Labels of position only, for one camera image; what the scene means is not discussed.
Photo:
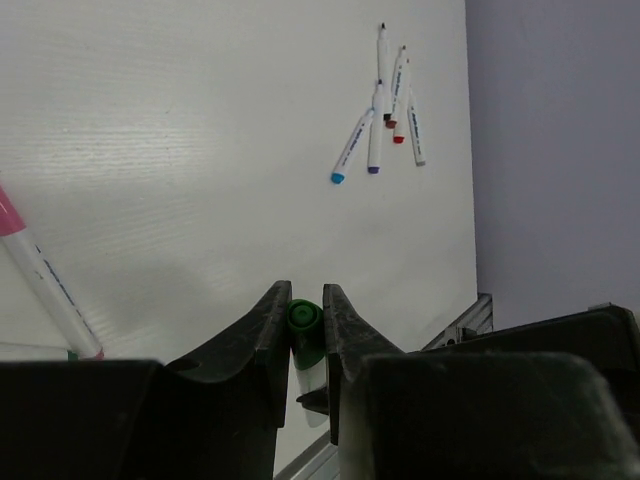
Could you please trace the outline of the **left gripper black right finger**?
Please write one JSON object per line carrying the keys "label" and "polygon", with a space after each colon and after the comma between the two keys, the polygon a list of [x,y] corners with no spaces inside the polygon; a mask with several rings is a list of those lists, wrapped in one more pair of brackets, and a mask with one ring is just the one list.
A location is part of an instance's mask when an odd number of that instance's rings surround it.
{"label": "left gripper black right finger", "polygon": [[605,306],[406,353],[323,291],[344,479],[635,479],[639,329]]}

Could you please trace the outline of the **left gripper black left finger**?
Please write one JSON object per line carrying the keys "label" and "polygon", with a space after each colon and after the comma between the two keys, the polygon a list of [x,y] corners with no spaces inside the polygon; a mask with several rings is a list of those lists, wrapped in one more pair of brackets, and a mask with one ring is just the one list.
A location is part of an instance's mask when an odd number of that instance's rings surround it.
{"label": "left gripper black left finger", "polygon": [[292,288],[188,354],[5,362],[5,479],[269,479],[285,421]]}

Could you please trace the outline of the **green cap marker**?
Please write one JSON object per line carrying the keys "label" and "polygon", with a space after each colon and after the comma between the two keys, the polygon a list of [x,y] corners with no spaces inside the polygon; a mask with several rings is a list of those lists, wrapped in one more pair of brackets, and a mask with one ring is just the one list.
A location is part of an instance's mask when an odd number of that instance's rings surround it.
{"label": "green cap marker", "polygon": [[[327,384],[326,369],[325,359],[319,360],[315,365],[307,369],[295,369],[299,385],[299,397],[311,395],[311,400],[317,401],[321,394],[325,394]],[[328,419],[328,415],[318,412],[314,405],[307,406],[302,401],[299,401],[299,404],[303,409],[309,427],[319,428]]]}

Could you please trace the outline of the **green pen cap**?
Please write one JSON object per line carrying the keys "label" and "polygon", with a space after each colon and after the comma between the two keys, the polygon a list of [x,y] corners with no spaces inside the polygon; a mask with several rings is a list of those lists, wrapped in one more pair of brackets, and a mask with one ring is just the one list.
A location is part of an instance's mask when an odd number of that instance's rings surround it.
{"label": "green pen cap", "polygon": [[308,300],[295,299],[288,304],[286,314],[295,367],[308,370],[325,356],[323,310]]}

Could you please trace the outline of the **grey cap marker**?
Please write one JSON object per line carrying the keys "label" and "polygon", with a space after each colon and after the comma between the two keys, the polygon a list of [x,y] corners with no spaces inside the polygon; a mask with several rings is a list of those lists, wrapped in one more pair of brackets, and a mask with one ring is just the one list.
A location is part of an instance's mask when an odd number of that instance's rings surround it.
{"label": "grey cap marker", "polygon": [[423,134],[421,133],[421,124],[419,112],[417,109],[417,101],[412,88],[409,88],[408,91],[407,114],[414,154],[414,162],[417,167],[423,167],[426,165],[426,156],[423,146]]}

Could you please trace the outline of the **purple cap marker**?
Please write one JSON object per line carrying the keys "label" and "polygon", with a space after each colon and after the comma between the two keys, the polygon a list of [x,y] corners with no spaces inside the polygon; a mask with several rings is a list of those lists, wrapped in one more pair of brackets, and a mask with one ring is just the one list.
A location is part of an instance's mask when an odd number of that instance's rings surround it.
{"label": "purple cap marker", "polygon": [[378,174],[381,168],[384,107],[384,83],[382,79],[379,79],[373,95],[373,117],[370,128],[369,151],[367,160],[367,172],[372,175]]}

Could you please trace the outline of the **dark red cap marker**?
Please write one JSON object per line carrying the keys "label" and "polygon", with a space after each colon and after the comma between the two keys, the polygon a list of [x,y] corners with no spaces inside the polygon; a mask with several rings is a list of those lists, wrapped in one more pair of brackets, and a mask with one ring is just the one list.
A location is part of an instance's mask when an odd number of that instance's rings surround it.
{"label": "dark red cap marker", "polygon": [[398,120],[400,101],[404,94],[406,76],[408,71],[408,53],[407,46],[403,45],[399,49],[398,56],[394,65],[394,72],[391,84],[391,97],[389,113],[385,115],[385,125],[387,128],[393,129]]}

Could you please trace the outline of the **pink cap marker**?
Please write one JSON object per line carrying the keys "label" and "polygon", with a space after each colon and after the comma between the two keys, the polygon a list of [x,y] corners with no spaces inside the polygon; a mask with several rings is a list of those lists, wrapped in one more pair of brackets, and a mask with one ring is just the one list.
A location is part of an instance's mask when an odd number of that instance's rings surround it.
{"label": "pink cap marker", "polygon": [[4,190],[1,241],[71,350],[83,359],[103,359],[102,345]]}

